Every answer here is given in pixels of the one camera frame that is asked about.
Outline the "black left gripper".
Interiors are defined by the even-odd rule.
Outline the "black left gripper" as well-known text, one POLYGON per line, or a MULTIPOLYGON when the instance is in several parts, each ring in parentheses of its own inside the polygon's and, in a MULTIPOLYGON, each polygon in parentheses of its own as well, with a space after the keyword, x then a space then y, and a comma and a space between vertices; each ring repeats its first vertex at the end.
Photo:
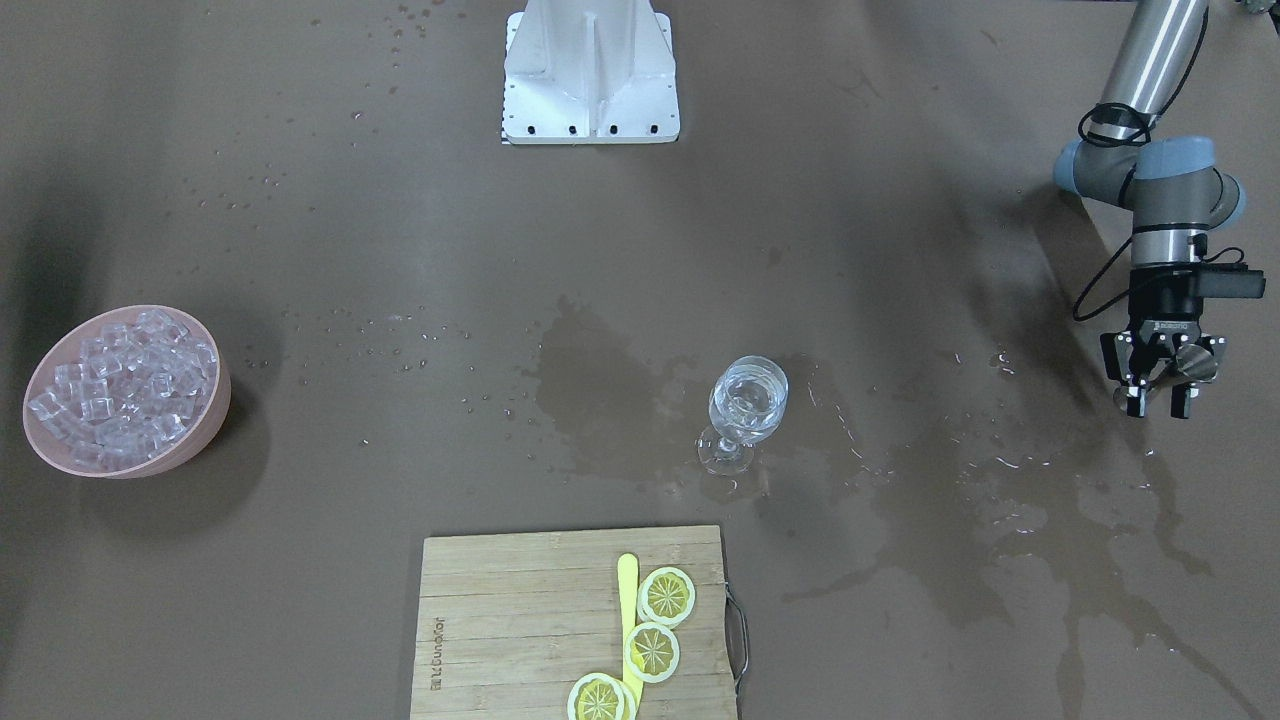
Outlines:
MULTIPOLYGON (((1148 380, 1172 380, 1171 360, 1185 345, 1212 348, 1220 361, 1219 341, 1201 329, 1206 299, 1197 299, 1196 268, 1202 264, 1166 264, 1132 270, 1126 300, 1129 323, 1100 338, 1108 379, 1117 380, 1114 404, 1129 418, 1146 418, 1148 380)), ((1187 420, 1201 395, 1199 380, 1176 383, 1170 389, 1170 416, 1187 420)))

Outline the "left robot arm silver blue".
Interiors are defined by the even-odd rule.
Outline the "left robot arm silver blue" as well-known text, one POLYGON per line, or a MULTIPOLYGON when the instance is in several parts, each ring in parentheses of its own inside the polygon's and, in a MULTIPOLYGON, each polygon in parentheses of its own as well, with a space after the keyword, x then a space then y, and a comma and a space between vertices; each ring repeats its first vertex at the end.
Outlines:
POLYGON ((1143 418, 1167 393, 1187 419, 1201 388, 1219 378, 1226 341, 1203 331, 1211 299, 1261 299, 1266 279, 1240 249, 1210 251, 1210 236, 1245 209, 1242 183, 1216 165, 1213 141, 1157 138, 1208 29, 1206 1, 1140 1, 1100 101, 1053 167, 1055 183, 1132 215, 1120 247, 1130 258, 1126 325, 1100 338, 1120 409, 1143 418))

